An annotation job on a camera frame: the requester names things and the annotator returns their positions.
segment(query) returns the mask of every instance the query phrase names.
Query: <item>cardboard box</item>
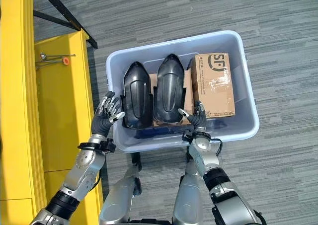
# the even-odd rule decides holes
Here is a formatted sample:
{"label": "cardboard box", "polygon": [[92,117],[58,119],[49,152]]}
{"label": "cardboard box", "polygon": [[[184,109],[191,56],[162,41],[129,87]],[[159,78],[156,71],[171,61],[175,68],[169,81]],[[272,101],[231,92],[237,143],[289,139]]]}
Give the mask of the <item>cardboard box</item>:
{"label": "cardboard box", "polygon": [[[157,86],[157,74],[150,74],[150,82],[151,82],[151,93],[154,94],[154,87]],[[184,71],[184,81],[183,87],[186,88],[185,98],[184,98],[184,110],[189,113],[193,112],[193,93],[192,93],[192,80],[191,80],[191,69]],[[162,126],[179,126],[179,125],[186,125],[190,124],[189,121],[182,117],[182,120],[177,123],[163,123],[163,122],[156,122],[154,120],[154,127],[162,127]]]}
{"label": "cardboard box", "polygon": [[235,115],[230,61],[227,53],[196,55],[192,61],[194,100],[200,100],[208,118]]}

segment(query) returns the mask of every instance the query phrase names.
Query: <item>metal bracket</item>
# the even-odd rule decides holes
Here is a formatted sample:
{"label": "metal bracket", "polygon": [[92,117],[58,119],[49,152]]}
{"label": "metal bracket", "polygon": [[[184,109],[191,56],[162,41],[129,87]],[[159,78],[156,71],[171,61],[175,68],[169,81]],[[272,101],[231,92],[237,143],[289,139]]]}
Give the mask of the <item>metal bracket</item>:
{"label": "metal bracket", "polygon": [[49,0],[49,2],[66,18],[67,21],[55,18],[53,16],[38,12],[36,10],[33,11],[33,15],[48,20],[51,22],[54,22],[56,24],[60,24],[75,30],[81,30],[85,31],[85,33],[88,35],[89,39],[87,40],[92,47],[95,49],[98,48],[97,42],[93,39],[93,37],[88,33],[88,31],[79,23],[79,21],[72,15],[72,13],[67,9],[67,7],[60,1],[60,0]]}

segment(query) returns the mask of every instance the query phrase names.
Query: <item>gray carpet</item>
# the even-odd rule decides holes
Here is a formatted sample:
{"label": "gray carpet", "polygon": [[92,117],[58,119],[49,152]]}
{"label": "gray carpet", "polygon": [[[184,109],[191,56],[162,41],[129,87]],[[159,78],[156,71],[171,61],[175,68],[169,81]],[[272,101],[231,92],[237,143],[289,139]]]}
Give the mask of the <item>gray carpet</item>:
{"label": "gray carpet", "polygon": [[[95,106],[107,91],[105,61],[120,49],[218,30],[243,38],[260,117],[259,132],[225,143],[221,160],[270,225],[318,224],[318,0],[61,0],[98,42],[89,47]],[[35,9],[60,17],[46,1]],[[35,18],[35,38],[73,32]],[[143,193],[132,219],[170,220],[185,149],[142,153]],[[105,195],[130,161],[107,155]],[[204,223],[215,224],[201,184]]]}

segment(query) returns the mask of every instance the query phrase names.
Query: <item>robotic hand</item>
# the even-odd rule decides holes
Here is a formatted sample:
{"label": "robotic hand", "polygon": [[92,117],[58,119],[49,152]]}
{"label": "robotic hand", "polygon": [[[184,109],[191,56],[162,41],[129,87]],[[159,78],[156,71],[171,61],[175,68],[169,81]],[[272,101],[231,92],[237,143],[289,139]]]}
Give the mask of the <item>robotic hand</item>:
{"label": "robotic hand", "polygon": [[[261,213],[251,208],[236,185],[230,181],[227,174],[220,167],[217,156],[222,149],[220,139],[211,139],[206,133],[207,118],[204,106],[200,101],[195,102],[194,114],[183,109],[179,113],[186,117],[194,126],[192,132],[185,132],[183,139],[190,143],[189,154],[194,159],[198,173],[210,191],[214,204],[212,213],[217,225],[266,225]],[[220,147],[216,153],[212,151],[210,141],[219,141]]]}
{"label": "robotic hand", "polygon": [[84,199],[99,182],[97,174],[105,163],[105,154],[114,152],[115,145],[108,139],[110,127],[125,116],[116,105],[118,98],[110,91],[98,105],[91,123],[92,135],[87,143],[78,146],[76,162],[67,174],[59,191],[51,199],[46,208],[42,209],[31,225],[67,225],[80,201]]}

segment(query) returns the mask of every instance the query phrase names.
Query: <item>yellow metal rack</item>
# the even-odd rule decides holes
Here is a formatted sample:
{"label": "yellow metal rack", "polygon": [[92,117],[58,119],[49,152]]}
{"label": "yellow metal rack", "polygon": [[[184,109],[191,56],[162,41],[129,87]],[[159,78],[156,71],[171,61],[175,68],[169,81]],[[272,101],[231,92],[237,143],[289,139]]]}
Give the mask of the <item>yellow metal rack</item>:
{"label": "yellow metal rack", "polygon": [[[29,224],[61,186],[77,146],[90,136],[93,116],[83,31],[34,44],[33,0],[1,0],[1,224]],[[68,66],[39,67],[40,52],[67,55]],[[99,184],[71,224],[98,224]]]}

